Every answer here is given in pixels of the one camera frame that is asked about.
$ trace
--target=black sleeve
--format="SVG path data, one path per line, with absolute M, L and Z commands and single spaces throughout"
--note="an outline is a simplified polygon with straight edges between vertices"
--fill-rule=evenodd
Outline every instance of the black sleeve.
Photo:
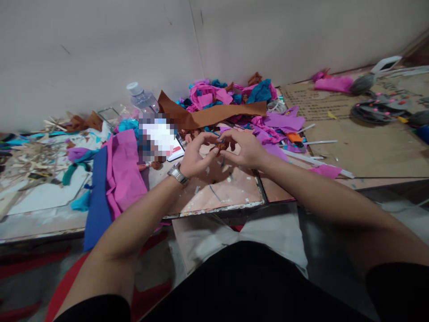
M 91 297 L 64 311 L 54 322 L 130 321 L 131 309 L 119 295 Z
M 381 321 L 429 321 L 429 267 L 388 263 L 366 275 L 366 289 Z

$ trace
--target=white plastic stick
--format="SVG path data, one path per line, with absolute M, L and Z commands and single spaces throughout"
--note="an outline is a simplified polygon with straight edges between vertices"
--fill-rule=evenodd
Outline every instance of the white plastic stick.
M 296 158 L 296 159 L 303 160 L 303 161 L 306 161 L 306 162 L 308 162 L 308 163 L 311 163 L 311 164 L 314 164 L 314 165 L 317 165 L 317 166 L 320 166 L 320 165 L 328 165 L 328 164 L 326 164 L 326 163 L 324 163 L 324 162 L 317 161 L 317 160 L 315 160 L 315 159 L 311 159 L 310 157 L 306 157 L 306 156 L 301 155 L 301 154 L 299 154 L 299 153 L 293 153 L 293 152 L 291 152 L 291 151 L 284 150 L 284 149 L 283 149 L 283 152 L 284 152 L 286 155 L 290 156 L 290 157 L 294 157 L 294 158 Z M 349 171 L 344 170 L 344 169 L 342 169 L 342 170 L 341 170 L 340 174 L 342 174 L 343 176 L 348 177 L 348 178 L 350 178 L 350 179 L 354 179 L 353 174 L 352 174 L 351 172 L 349 172 Z
M 296 134 L 299 134 L 299 133 L 301 133 L 301 132 L 304 132 L 305 130 L 308 130 L 309 128 L 311 128 L 311 127 L 313 127 L 313 126 L 315 126 L 315 125 L 316 125 L 316 124 L 309 125 L 309 126 L 307 126 L 307 127 L 303 128 L 302 130 L 299 130 L 298 132 L 296 132 Z
M 338 140 L 327 140 L 327 141 L 314 141 L 314 142 L 304 142 L 304 144 L 321 144 L 321 143 L 337 143 Z

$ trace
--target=person's left hand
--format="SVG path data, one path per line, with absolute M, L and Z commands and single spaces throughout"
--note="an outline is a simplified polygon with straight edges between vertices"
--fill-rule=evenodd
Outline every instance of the person's left hand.
M 188 144 L 185 151 L 185 156 L 180 164 L 180 172 L 191 179 L 198 173 L 205 171 L 212 160 L 219 152 L 218 148 L 211 150 L 203 159 L 200 154 L 201 145 L 206 143 L 218 144 L 220 143 L 219 137 L 210 132 L 201 132 L 198 136 Z

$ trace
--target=wristwatch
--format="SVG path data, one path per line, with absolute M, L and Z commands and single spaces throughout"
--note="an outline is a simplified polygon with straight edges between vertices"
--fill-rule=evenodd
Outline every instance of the wristwatch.
M 185 177 L 182 172 L 179 170 L 180 168 L 180 162 L 177 162 L 168 172 L 168 175 L 171 175 L 172 177 L 175 177 L 178 182 L 180 182 L 182 185 L 186 186 L 189 183 L 189 179 Z

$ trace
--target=plastic water bottle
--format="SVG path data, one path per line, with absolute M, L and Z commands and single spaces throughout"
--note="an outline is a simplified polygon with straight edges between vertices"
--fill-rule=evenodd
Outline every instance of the plastic water bottle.
M 126 89 L 132 95 L 131 103 L 143 113 L 159 113 L 160 106 L 151 91 L 145 92 L 137 82 L 128 84 Z

